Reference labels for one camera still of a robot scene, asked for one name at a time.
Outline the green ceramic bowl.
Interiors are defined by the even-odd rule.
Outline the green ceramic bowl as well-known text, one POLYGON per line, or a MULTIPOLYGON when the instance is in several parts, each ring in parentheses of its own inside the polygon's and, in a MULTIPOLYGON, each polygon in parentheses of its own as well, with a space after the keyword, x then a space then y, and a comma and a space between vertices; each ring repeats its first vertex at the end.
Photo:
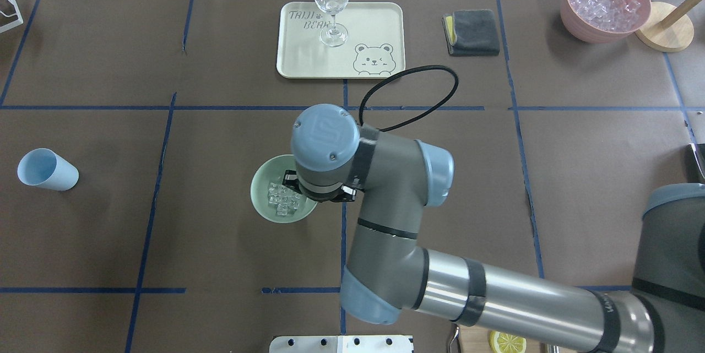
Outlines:
POLYGON ((250 184, 250 200, 264 219, 290 224, 303 220, 313 212, 317 202, 284 186, 287 170, 295 169, 291 154, 279 155, 263 163, 250 184))

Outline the ice cubes in bowl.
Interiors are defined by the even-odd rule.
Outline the ice cubes in bowl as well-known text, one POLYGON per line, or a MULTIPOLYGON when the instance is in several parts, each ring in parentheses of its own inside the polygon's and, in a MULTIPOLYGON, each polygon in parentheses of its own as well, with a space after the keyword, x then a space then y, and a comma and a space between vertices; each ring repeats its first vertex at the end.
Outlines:
POLYGON ((301 193, 297 193, 282 184, 269 182, 267 187, 268 207, 275 211, 278 217, 295 214, 305 202, 301 193))

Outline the wooden stand with carton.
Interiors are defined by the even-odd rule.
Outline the wooden stand with carton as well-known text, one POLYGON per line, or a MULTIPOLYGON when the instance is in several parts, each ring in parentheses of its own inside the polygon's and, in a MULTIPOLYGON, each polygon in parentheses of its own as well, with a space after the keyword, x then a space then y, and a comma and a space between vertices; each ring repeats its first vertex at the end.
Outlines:
POLYGON ((665 53, 680 52, 695 37, 690 12, 703 0, 650 0, 647 21, 635 32, 643 44, 665 53))

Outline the light blue plastic cup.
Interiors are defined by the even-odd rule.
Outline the light blue plastic cup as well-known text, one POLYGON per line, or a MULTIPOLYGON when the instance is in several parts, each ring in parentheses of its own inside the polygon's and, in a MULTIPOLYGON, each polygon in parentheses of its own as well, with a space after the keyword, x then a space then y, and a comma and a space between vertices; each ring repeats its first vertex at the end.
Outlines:
POLYGON ((77 184, 78 169, 48 148, 36 148, 20 160, 18 179, 25 185, 65 192, 77 184))

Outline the pink bowl of ice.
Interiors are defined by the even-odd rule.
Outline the pink bowl of ice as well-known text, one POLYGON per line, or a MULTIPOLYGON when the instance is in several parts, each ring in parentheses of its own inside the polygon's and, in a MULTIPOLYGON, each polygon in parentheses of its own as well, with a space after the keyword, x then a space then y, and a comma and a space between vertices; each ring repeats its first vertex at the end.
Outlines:
POLYGON ((609 44, 636 32, 650 17, 650 0, 562 0, 561 21, 588 44, 609 44))

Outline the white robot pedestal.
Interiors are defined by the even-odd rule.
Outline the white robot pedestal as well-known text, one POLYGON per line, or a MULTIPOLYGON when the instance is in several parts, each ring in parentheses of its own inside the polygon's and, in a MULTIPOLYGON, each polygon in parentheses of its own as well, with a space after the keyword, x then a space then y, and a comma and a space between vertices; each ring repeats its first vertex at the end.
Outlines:
POLYGON ((269 352, 414 352, 407 335, 311 335, 280 336, 272 340, 269 352))

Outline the half lemon slice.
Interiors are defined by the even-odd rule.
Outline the half lemon slice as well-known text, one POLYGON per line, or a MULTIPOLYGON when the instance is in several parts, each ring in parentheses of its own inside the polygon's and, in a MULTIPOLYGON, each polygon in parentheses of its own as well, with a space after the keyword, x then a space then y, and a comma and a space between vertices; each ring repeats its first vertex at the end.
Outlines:
POLYGON ((490 331, 488 344, 495 353, 524 353, 527 349, 526 338, 496 330, 490 331))

